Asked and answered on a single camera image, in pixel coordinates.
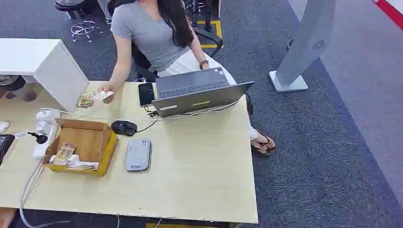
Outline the person's right hand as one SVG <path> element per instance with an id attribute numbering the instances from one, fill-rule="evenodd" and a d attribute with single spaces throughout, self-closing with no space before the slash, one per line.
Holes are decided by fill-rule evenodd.
<path id="1" fill-rule="evenodd" d="M 97 98 L 101 99 L 105 104 L 109 104 L 113 101 L 114 99 L 114 88 L 107 82 L 107 83 L 103 83 L 102 85 L 100 85 L 98 87 L 97 90 Z"/>

